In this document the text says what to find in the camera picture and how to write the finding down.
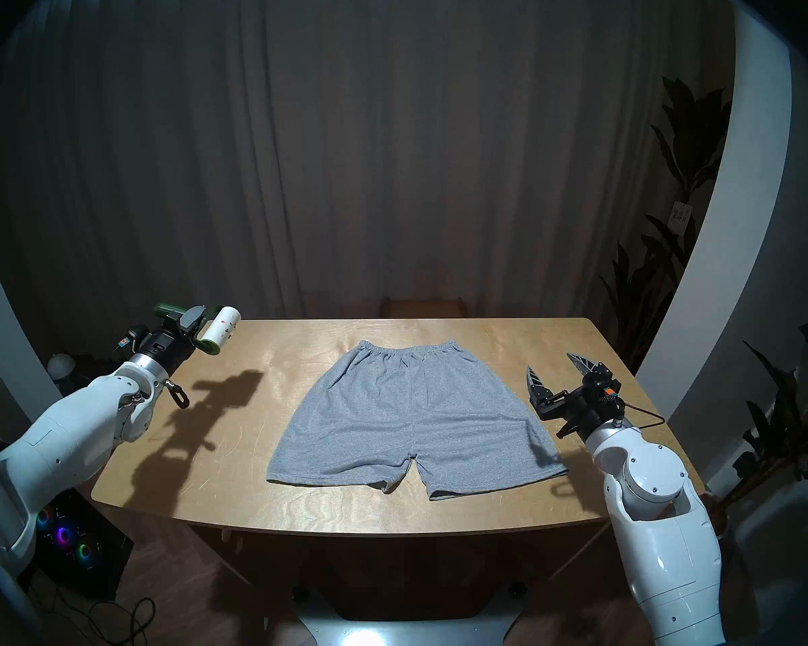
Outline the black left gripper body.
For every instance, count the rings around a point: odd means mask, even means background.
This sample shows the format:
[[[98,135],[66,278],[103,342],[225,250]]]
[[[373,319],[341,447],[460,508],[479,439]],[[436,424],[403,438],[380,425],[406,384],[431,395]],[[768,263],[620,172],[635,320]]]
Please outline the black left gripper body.
[[[195,352],[190,336],[183,332],[176,318],[165,317],[158,330],[140,345],[140,354],[152,359],[165,372],[175,372]]]

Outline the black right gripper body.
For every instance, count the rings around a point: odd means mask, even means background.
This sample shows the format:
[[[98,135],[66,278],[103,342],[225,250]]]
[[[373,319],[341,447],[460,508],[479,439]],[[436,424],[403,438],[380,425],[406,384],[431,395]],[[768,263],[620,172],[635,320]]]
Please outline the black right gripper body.
[[[615,389],[602,386],[580,386],[568,392],[551,392],[543,386],[534,387],[534,410],[540,420],[563,419],[565,424],[557,432],[562,439],[576,433],[588,439],[598,428],[622,426],[625,404]]]

